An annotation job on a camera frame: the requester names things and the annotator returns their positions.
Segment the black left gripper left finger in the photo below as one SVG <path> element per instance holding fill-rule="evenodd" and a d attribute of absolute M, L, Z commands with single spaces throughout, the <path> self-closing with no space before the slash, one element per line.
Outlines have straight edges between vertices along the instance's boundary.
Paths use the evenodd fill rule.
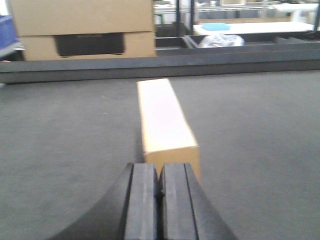
<path fill-rule="evenodd" d="M 158 179 L 151 163 L 129 163 L 106 194 L 53 240 L 157 239 Z"/>

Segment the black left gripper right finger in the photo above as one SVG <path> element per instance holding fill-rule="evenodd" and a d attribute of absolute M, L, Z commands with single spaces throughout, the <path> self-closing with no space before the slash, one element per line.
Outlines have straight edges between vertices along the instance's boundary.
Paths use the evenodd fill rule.
<path fill-rule="evenodd" d="M 211 204 L 189 163 L 166 163 L 158 186 L 158 239 L 237 239 Z"/>

